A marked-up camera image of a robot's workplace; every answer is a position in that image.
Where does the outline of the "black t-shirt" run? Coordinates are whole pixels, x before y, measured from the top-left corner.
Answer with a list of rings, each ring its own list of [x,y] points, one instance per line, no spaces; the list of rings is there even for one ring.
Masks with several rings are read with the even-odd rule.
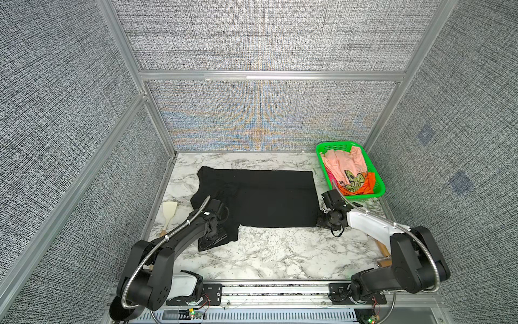
[[[203,166],[199,188],[190,199],[198,209],[206,197],[221,201],[224,222],[213,238],[198,240],[207,251],[238,240],[240,226],[315,228],[320,207],[310,171],[225,170]]]

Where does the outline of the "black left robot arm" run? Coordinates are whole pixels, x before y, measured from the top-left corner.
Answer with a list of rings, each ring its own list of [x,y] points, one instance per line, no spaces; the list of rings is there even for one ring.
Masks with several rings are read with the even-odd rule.
[[[140,306],[152,311],[164,305],[173,285],[177,257],[199,238],[213,238],[229,217],[223,202],[206,197],[200,208],[164,236],[140,240],[130,250],[117,286],[119,306],[133,311]]]

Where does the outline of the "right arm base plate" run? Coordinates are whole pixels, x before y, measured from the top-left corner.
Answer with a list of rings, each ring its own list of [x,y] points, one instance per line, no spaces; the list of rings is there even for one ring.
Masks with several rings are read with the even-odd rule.
[[[357,282],[330,283],[329,300],[334,305],[380,305],[387,304],[387,299],[381,291],[369,292]]]

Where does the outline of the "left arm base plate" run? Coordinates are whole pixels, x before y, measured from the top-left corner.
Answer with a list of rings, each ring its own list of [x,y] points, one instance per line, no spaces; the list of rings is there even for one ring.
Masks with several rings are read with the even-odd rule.
[[[167,306],[220,306],[223,296],[223,285],[220,283],[204,283],[202,289],[191,296],[178,296],[167,299]]]

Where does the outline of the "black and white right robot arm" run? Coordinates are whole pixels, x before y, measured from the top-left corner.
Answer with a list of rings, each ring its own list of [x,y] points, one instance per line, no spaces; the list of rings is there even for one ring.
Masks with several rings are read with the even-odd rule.
[[[352,275],[345,292],[330,293],[333,302],[349,298],[367,303],[382,292],[436,292],[451,277],[451,271],[432,232],[423,226],[409,227],[392,222],[365,207],[348,201],[334,189],[322,194],[325,210],[317,226],[336,238],[347,228],[364,232],[384,244],[391,265],[360,271]]]

